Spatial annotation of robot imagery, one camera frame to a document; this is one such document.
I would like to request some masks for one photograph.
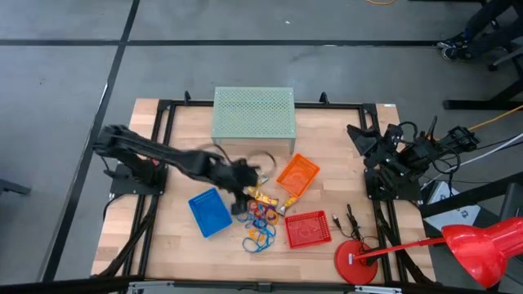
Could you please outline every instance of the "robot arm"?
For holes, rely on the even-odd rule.
[[[101,157],[118,159],[131,169],[136,180],[147,185],[159,180],[159,163],[166,163],[190,179],[226,189],[236,197],[231,209],[233,214],[247,210],[248,196],[244,188],[257,184],[258,167],[249,166],[245,158],[230,161],[213,152],[174,149],[148,140],[125,126],[104,127],[93,149]]]

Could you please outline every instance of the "red lamp base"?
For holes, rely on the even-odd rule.
[[[378,272],[378,263],[374,262],[371,266],[365,264],[365,260],[352,261],[349,264],[349,254],[353,256],[360,254],[360,248],[363,246],[364,250],[369,250],[370,247],[360,241],[346,241],[342,243],[334,253],[334,265],[337,272],[348,283],[354,285],[365,285],[374,279]]]

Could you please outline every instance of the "wooden table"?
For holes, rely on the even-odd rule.
[[[138,99],[129,127],[144,137],[150,137],[156,114],[156,99]],[[394,105],[377,105],[380,129],[388,123],[398,123]],[[147,278],[234,280],[272,282],[344,283],[334,268],[333,256],[337,246],[346,241],[332,222],[337,214],[346,233],[351,225],[345,217],[346,205],[352,206],[355,218],[365,236],[376,236],[372,204],[366,197],[363,159],[346,133],[346,125],[360,125],[358,112],[350,109],[296,109],[296,153],[300,153],[321,168],[315,181],[298,203],[288,210],[288,215],[324,210],[328,216],[333,241],[319,246],[291,250],[280,219],[276,226],[275,243],[264,252],[248,253],[242,241],[248,236],[244,224],[234,220],[233,225],[220,233],[204,238],[194,220],[188,200],[212,186],[190,180],[176,168],[170,167],[166,191],[159,200],[159,210],[154,225]],[[176,109],[170,145],[177,149],[196,149],[211,143],[212,107],[181,107]],[[223,141],[231,158],[245,156],[249,151],[264,149],[272,153],[278,164],[276,176],[262,186],[262,190],[280,203],[288,193],[275,183],[291,156],[288,146],[281,140]],[[234,196],[221,192],[227,207]],[[395,201],[398,226],[402,243],[425,238],[422,218],[418,210],[406,201]],[[387,217],[384,204],[383,212]],[[114,202],[107,211],[101,232],[92,273],[100,273],[116,257],[131,231],[136,207],[136,196],[126,195]],[[365,240],[377,246],[372,238]],[[141,253],[138,243],[132,273],[137,271]],[[423,273],[434,279],[431,257],[427,247],[407,250]],[[396,259],[390,254],[392,276],[398,280]],[[373,283],[383,282],[381,269]]]

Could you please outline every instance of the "concrete floor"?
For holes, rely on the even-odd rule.
[[[0,38],[120,39],[131,4],[4,0]],[[141,0],[130,39],[431,40],[457,33],[477,9],[479,4],[407,0],[387,7],[364,0]],[[0,178],[33,189],[28,197],[0,198],[0,284],[37,278],[115,52],[116,47],[0,46]],[[181,98],[187,90],[196,100],[208,100],[217,86],[293,87],[302,101],[326,91],[332,102],[394,103],[402,120],[423,127],[438,115],[436,135],[443,136],[457,124],[472,126],[500,114],[441,107],[445,99],[487,99],[513,82],[510,64],[496,73],[486,70],[499,54],[464,64],[421,47],[128,47],[104,123],[127,124],[139,97]],[[521,118],[513,114],[477,135],[484,144],[513,136],[523,129]],[[456,179],[496,180],[521,166],[518,146],[464,167]],[[101,171],[94,157],[59,279],[90,274],[110,186]],[[496,212],[501,201],[483,205]],[[439,282],[479,288],[445,249],[431,253]],[[505,278],[501,290],[517,293],[523,287]]]

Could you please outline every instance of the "red lamp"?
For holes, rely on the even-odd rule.
[[[360,254],[368,250],[359,241],[347,241],[336,250],[334,263],[338,273],[349,283],[370,283],[378,272],[378,265],[366,265],[371,256],[395,252],[414,246],[447,243],[463,268],[483,287],[492,287],[502,278],[507,260],[523,253],[523,217],[504,220],[487,229],[470,225],[447,225],[442,238],[429,238],[413,243]]]

